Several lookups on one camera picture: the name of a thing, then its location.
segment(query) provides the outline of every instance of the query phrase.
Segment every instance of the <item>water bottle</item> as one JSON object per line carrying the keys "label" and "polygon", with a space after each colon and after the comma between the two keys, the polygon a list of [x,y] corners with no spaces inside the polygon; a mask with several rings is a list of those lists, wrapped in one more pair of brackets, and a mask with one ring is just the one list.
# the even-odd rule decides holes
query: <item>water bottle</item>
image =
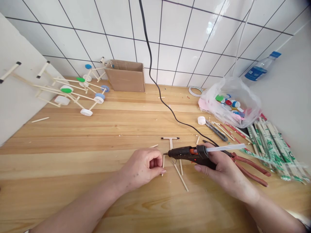
{"label": "water bottle", "polygon": [[268,68],[273,65],[274,61],[280,55],[281,53],[274,51],[267,58],[258,61],[242,78],[243,82],[247,86],[251,86],[252,84],[254,84],[267,73]]}

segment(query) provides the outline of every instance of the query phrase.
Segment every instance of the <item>pliers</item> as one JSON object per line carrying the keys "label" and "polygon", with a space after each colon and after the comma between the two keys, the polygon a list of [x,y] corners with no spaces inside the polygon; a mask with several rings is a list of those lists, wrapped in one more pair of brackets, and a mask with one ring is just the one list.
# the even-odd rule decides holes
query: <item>pliers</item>
{"label": "pliers", "polygon": [[260,179],[259,177],[255,176],[255,175],[253,175],[252,173],[248,172],[244,167],[242,167],[241,164],[237,163],[236,161],[239,160],[241,162],[244,162],[244,163],[247,163],[247,164],[251,165],[253,168],[257,169],[258,171],[260,171],[265,176],[271,176],[270,172],[268,172],[267,170],[265,170],[262,167],[258,166],[257,164],[255,164],[251,160],[248,160],[246,158],[238,156],[235,152],[230,153],[230,155],[231,155],[230,158],[232,159],[232,161],[236,164],[236,166],[240,169],[240,171],[245,176],[248,176],[249,178],[253,179],[254,181],[260,183],[262,186],[268,187],[268,183],[267,182],[265,182],[263,179]]}

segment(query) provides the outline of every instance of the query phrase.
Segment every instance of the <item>cardboard box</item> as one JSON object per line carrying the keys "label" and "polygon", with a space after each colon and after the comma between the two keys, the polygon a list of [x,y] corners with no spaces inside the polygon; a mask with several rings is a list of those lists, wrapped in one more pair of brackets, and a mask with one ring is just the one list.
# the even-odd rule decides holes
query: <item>cardboard box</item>
{"label": "cardboard box", "polygon": [[106,65],[105,71],[115,91],[145,92],[144,66],[142,63],[110,61]]}

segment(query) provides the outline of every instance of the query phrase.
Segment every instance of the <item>black power cord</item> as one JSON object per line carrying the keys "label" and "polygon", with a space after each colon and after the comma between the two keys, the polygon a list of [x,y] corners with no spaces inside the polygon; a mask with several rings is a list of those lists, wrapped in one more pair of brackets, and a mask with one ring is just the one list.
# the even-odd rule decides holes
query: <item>black power cord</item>
{"label": "black power cord", "polygon": [[181,121],[177,120],[175,113],[173,112],[173,110],[162,100],[161,97],[161,90],[160,87],[158,86],[158,84],[153,80],[153,78],[151,77],[151,66],[152,66],[152,54],[151,54],[151,49],[150,49],[150,45],[149,45],[149,40],[148,40],[148,35],[147,35],[147,29],[146,29],[146,22],[145,22],[145,15],[144,15],[144,10],[143,10],[143,4],[142,4],[142,0],[139,0],[139,5],[140,5],[140,11],[142,13],[142,18],[143,18],[143,25],[144,25],[144,32],[145,32],[145,37],[146,37],[146,41],[147,41],[147,45],[148,45],[148,49],[149,49],[149,54],[150,54],[150,68],[149,68],[149,76],[151,78],[151,80],[156,84],[156,86],[159,89],[159,94],[160,94],[160,100],[161,102],[168,107],[169,110],[171,110],[173,116],[175,117],[175,120],[183,125],[187,125],[190,126],[191,128],[193,128],[195,131],[197,131],[201,136],[207,138],[208,140],[210,140],[213,144],[215,144],[216,146],[218,146],[218,144],[216,142],[214,142],[212,139],[206,137],[205,135],[201,134],[200,131],[198,131],[195,127],[193,127],[192,125],[188,125],[186,123],[182,123]]}

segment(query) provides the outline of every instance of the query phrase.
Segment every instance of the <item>wooden countertop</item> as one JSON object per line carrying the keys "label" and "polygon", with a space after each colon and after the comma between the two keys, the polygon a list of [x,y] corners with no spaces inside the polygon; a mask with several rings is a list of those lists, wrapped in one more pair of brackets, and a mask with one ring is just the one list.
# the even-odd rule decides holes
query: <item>wooden countertop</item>
{"label": "wooden countertop", "polygon": [[[107,81],[99,84],[109,85]],[[161,91],[180,121],[227,145],[205,125],[197,124],[198,116],[215,118],[200,112],[198,98],[187,88],[161,86]],[[144,93],[111,90],[105,95],[105,102],[96,105],[91,117],[81,115],[73,103],[61,108],[46,105],[0,148],[1,233],[34,227],[120,169],[135,149],[159,144],[158,149],[167,152],[169,141],[161,137],[180,137],[173,141],[174,147],[195,145],[197,132],[175,121],[158,99],[155,85],[146,84]],[[91,100],[80,102],[92,105]],[[50,118],[31,123],[44,117]],[[269,183],[264,188],[253,182],[283,208],[310,217],[310,185],[286,182],[275,174],[266,177],[243,166]],[[167,158],[167,173],[120,198],[95,232],[257,232],[244,206],[193,167],[183,161],[186,192]]]}

